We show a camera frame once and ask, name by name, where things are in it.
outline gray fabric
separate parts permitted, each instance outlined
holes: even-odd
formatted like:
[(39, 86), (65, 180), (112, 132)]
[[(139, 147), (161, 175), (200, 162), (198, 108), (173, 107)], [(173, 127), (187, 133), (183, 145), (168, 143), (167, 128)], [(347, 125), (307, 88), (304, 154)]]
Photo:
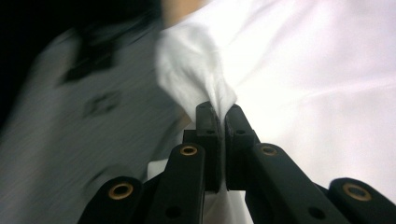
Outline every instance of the gray fabric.
[(1, 136), (0, 223), (77, 223), (104, 181), (144, 180), (149, 161), (168, 157), (180, 130), (155, 81), (158, 32), (123, 36), (116, 65), (77, 82), (63, 83), (78, 50), (72, 31), (37, 57)]

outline black object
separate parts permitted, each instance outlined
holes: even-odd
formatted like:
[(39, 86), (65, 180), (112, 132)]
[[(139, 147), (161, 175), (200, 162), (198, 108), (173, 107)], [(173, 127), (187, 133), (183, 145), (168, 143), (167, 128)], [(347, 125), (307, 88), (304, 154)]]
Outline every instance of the black object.
[[(172, 150), (162, 174), (145, 184), (130, 178), (136, 190), (122, 199), (124, 206), (112, 202), (109, 192), (116, 197), (129, 192), (128, 187), (115, 190), (126, 177), (110, 180), (79, 223), (202, 223), (204, 191), (219, 190), (222, 139), (210, 103), (198, 105), (196, 112), (197, 129), (184, 132), (184, 144)], [(341, 178), (326, 190), (310, 181), (282, 148), (260, 143), (237, 105), (226, 116), (225, 150), (227, 188), (246, 191), (256, 224), (396, 223), (396, 206), (365, 183)]]

